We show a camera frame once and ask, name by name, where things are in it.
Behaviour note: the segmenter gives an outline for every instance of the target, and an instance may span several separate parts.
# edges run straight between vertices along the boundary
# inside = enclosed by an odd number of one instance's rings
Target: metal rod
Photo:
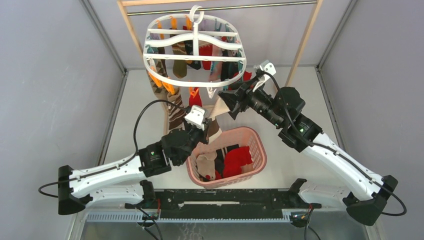
[[[241,5],[241,6],[219,6],[219,7],[201,7],[198,11],[217,11],[217,10],[229,10],[229,9],[252,9],[252,8],[265,8],[265,7],[280,7],[280,6],[292,6],[292,5],[307,5],[316,4],[318,1],[291,1],[281,3],[264,3],[264,4],[253,4],[253,5]],[[141,15],[153,15],[153,14],[176,14],[176,13],[188,13],[190,9],[177,9],[177,10],[160,10],[160,11],[136,11],[128,12],[127,16],[141,16]]]

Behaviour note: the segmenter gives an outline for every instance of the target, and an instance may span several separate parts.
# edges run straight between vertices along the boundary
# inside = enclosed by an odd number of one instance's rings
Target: laundry basket
[[[196,159],[199,155],[215,152],[228,146],[238,144],[240,147],[249,146],[252,159],[253,171],[242,173],[240,175],[227,177],[214,181],[201,181],[196,168]],[[210,144],[199,143],[187,159],[187,170],[193,183],[204,187],[205,189],[214,189],[230,184],[239,183],[250,179],[253,175],[260,173],[267,164],[267,155],[258,133],[250,127],[238,127],[227,130]]]

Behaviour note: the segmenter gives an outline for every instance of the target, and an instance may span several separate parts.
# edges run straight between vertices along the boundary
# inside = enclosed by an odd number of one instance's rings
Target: white bracket
[[[264,72],[267,72],[271,75],[275,75],[277,73],[276,68],[274,67],[274,64],[272,64],[269,60],[266,60],[262,62],[260,65],[254,66],[255,69],[260,69]],[[256,85],[253,88],[253,92],[256,91],[259,87],[264,85],[271,77],[268,75],[263,75],[260,80],[256,83]]]

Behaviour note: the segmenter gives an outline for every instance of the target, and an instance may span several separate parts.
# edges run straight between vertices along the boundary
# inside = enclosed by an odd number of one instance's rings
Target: wooden pole
[[[130,17],[127,15],[127,8],[124,6],[122,0],[118,0],[118,7],[120,10],[120,13],[122,14],[123,20],[125,21],[126,27],[128,28],[129,34],[131,35],[132,41],[135,44],[135,47],[138,50],[138,54],[140,54],[141,61],[143,61],[143,48],[142,44],[140,43],[139,37],[136,34],[136,31],[134,30],[133,22],[131,21]]]
[[[151,4],[173,4],[173,3],[186,3],[186,2],[200,2],[209,0],[134,0],[134,1],[123,1],[124,7],[140,6],[140,5],[151,5]]]
[[[288,73],[288,77],[284,85],[286,87],[292,84],[293,77],[295,76],[299,62],[301,61],[302,54],[304,53],[306,44],[308,43],[309,36],[311,35],[312,28],[314,27],[315,20],[317,19],[322,4],[323,0],[317,0],[316,4],[312,8],[312,11],[310,12],[309,20],[306,24],[302,39],[300,40],[299,48],[297,49],[296,56],[294,57],[293,64],[291,65],[290,72]]]

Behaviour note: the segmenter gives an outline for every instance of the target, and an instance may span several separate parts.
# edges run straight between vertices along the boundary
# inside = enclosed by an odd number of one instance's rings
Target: brown sock
[[[173,44],[172,51],[175,55],[187,55],[186,45],[183,41]],[[185,60],[174,60],[172,72],[177,78],[184,78],[187,76],[187,62]]]
[[[217,119],[213,117],[212,122],[209,125],[209,129],[207,130],[209,143],[212,143],[213,141],[215,141],[222,133],[223,131],[221,130]]]
[[[181,94],[180,94],[180,88],[177,88],[175,90],[174,95],[171,95],[168,92],[166,97],[167,97],[167,100],[170,101],[171,103],[176,104],[180,107],[184,107],[183,106],[183,100],[182,100]],[[169,120],[168,130],[171,131],[173,129],[182,128],[183,127],[183,119],[184,119],[185,115],[186,115],[186,113],[184,112],[184,110],[168,104],[168,120]]]

